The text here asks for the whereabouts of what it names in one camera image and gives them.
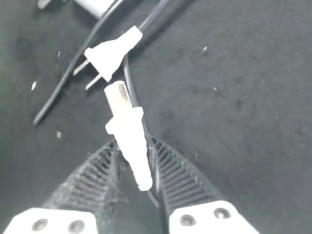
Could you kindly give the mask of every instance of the white debris speck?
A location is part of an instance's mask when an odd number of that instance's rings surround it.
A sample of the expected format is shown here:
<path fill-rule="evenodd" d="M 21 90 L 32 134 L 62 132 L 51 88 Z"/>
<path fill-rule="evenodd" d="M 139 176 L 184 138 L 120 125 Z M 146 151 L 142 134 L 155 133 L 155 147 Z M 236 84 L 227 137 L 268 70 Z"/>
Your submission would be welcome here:
<path fill-rule="evenodd" d="M 57 131 L 57 138 L 61 138 L 62 137 L 62 133 L 61 132 L 59 132 L 59 131 Z"/>
<path fill-rule="evenodd" d="M 35 81 L 35 82 L 33 83 L 33 85 L 31 86 L 31 91 L 33 91 L 33 90 L 35 89 L 36 86 L 37 86 L 37 81 Z"/>

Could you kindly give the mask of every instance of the power cord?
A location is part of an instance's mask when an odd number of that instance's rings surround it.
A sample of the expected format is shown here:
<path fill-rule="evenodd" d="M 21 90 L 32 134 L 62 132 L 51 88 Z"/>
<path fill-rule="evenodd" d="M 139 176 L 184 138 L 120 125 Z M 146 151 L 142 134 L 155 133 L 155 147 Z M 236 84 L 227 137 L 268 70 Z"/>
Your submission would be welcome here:
<path fill-rule="evenodd" d="M 146 31 L 146 29 L 152 24 L 152 22 L 157 18 L 157 16 L 160 15 L 160 13 L 165 8 L 165 6 L 169 3 L 169 1 L 170 0 L 160 0 L 160 2 L 154 7 L 154 9 L 147 16 L 147 18 L 138 27 L 139 30 L 142 33 L 144 31 Z M 130 65 L 129 65 L 128 55 L 125 55 L 125 57 L 123 59 L 122 68 L 123 68 L 123 73 L 124 73 L 124 76 L 125 76 L 126 85 L 128 87 L 130 100 L 131 100 L 131 102 L 132 102 L 134 107 L 138 107 L 139 103 L 138 103 L 138 100 L 137 100 L 137 95 L 136 95 L 135 88 L 134 88 L 133 83 L 132 83 L 132 77 L 131 77 L 131 72 L 130 72 Z M 151 134 L 150 134 L 150 131 L 149 131 L 147 125 L 146 125 L 146 120 L 145 120 L 144 116 L 143 116 L 143 119 L 142 119 L 142 124 L 143 124 L 144 134 L 146 136 L 146 141 L 147 141 L 148 148 L 150 150 L 156 152 L 156 147 L 155 147 L 155 144 L 154 144 L 152 138 L 150 137 Z M 155 170 L 156 170 L 156 175 L 159 175 L 159 172 L 157 171 L 158 170 L 158 166 L 157 165 L 155 166 Z M 158 199 L 153 195 L 151 190 L 148 190 L 146 193 L 147 193 L 148 198 L 151 200 L 151 202 L 157 208 L 160 208 L 160 204 L 158 202 Z"/>
<path fill-rule="evenodd" d="M 124 2 L 125 0 L 116 0 L 103 14 L 103 16 L 101 17 L 101 19 L 98 20 L 98 22 L 95 24 L 95 26 L 93 27 L 91 33 L 89 34 L 89 36 L 86 38 L 86 40 L 84 41 L 84 43 L 82 44 L 82 46 L 78 49 L 78 51 L 76 52 L 76 54 L 74 55 L 72 61 L 70 62 L 70 64 L 68 65 L 65 73 L 63 74 L 61 80 L 59 81 L 58 85 L 56 86 L 55 90 L 53 91 L 53 93 L 51 94 L 51 96 L 49 97 L 49 99 L 47 100 L 47 102 L 44 104 L 44 106 L 42 107 L 42 109 L 37 113 L 36 117 L 34 118 L 33 124 L 37 125 L 42 118 L 46 115 L 46 113 L 48 112 L 48 110 L 50 109 L 50 107 L 52 106 L 52 104 L 54 103 L 55 99 L 57 98 L 57 96 L 59 95 L 59 93 L 61 92 L 62 88 L 64 87 L 66 81 L 68 80 L 72 70 L 75 67 L 75 64 L 77 63 L 79 57 L 84 53 L 84 51 L 86 50 L 86 48 L 88 47 L 88 45 L 90 44 L 90 42 L 92 41 L 92 39 L 94 38 L 94 36 L 96 35 L 96 33 L 99 31 L 99 29 L 101 28 L 101 26 L 106 22 L 106 20 L 111 16 L 111 14 L 113 12 L 115 12 L 115 10 Z"/>

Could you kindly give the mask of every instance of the dark carpet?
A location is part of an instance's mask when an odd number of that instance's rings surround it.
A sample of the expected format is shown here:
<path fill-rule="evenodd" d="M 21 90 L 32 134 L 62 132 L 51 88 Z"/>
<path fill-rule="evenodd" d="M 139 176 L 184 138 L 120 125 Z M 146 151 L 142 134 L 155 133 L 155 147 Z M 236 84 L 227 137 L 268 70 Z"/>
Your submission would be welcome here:
<path fill-rule="evenodd" d="M 84 91 L 92 68 L 70 78 L 32 125 L 96 22 L 71 1 L 54 1 L 43 12 L 36 0 L 0 3 L 1 230 L 112 138 L 104 80 Z M 128 0 L 93 45 L 139 25 L 154 4 Z M 152 134 L 199 167 L 261 233 L 312 233 L 311 12 L 310 0 L 173 0 L 130 54 Z M 133 207 L 120 218 L 124 229 L 158 233 L 155 210 L 135 221 Z"/>

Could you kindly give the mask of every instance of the metal prong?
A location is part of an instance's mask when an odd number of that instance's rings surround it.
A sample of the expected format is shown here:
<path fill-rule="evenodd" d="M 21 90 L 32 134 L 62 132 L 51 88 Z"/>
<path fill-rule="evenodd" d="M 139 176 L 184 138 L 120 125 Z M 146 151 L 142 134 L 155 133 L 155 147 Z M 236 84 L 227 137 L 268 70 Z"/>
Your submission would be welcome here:
<path fill-rule="evenodd" d="M 80 64 L 73 72 L 73 75 L 77 75 L 83 68 L 85 68 L 87 65 L 89 64 L 89 61 L 86 60 L 85 62 L 83 62 L 82 64 Z"/>
<path fill-rule="evenodd" d="M 98 74 L 88 85 L 86 86 L 86 90 L 90 89 L 92 85 L 94 85 L 102 76 Z"/>

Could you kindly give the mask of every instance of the white connector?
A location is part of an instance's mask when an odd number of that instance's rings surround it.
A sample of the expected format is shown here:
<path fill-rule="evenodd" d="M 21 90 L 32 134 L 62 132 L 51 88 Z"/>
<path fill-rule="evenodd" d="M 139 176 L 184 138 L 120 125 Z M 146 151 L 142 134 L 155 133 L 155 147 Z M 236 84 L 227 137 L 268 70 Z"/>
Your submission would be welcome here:
<path fill-rule="evenodd" d="M 104 92 L 113 113 L 113 118 L 106 124 L 106 131 L 114 134 L 124 158 L 130 164 L 138 188 L 147 191 L 152 187 L 153 180 L 142 124 L 143 109 L 133 108 L 123 81 L 107 86 Z"/>
<path fill-rule="evenodd" d="M 123 57 L 135 47 L 142 36 L 143 34 L 140 30 L 133 26 L 115 40 L 105 41 L 94 48 L 86 49 L 84 55 L 87 60 L 74 70 L 74 76 L 88 63 L 91 63 L 98 71 L 99 75 L 86 86 L 86 90 L 101 78 L 109 82 L 115 71 L 121 65 Z"/>

